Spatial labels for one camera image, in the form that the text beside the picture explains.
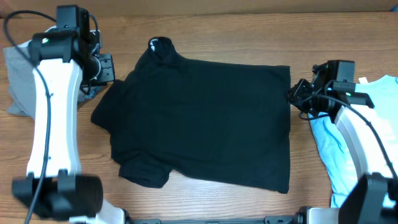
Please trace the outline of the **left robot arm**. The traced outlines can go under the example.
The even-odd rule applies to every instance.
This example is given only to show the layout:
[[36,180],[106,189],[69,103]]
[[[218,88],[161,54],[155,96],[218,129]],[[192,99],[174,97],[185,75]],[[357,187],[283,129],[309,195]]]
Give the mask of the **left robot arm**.
[[76,139],[79,93],[115,79],[113,58],[101,54],[95,17],[76,5],[57,7],[56,26],[36,33],[22,57],[34,76],[34,142],[27,174],[12,194],[27,216],[70,223],[129,223],[127,211],[103,197],[99,177],[84,175]]

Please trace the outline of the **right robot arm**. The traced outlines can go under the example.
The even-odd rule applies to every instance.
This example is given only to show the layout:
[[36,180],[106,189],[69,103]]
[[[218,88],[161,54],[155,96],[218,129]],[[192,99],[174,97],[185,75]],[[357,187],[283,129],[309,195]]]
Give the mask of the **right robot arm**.
[[314,65],[288,100],[310,122],[332,184],[330,208],[302,207],[294,223],[397,222],[397,78],[355,83],[355,64]]

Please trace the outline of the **black t-shirt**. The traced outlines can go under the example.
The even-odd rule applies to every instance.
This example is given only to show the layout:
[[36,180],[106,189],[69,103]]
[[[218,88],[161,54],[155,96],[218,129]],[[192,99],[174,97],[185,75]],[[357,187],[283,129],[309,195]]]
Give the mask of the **black t-shirt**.
[[134,70],[91,115],[110,135],[119,175],[161,188],[176,170],[194,179],[282,194],[290,180],[290,68],[181,56],[154,37]]

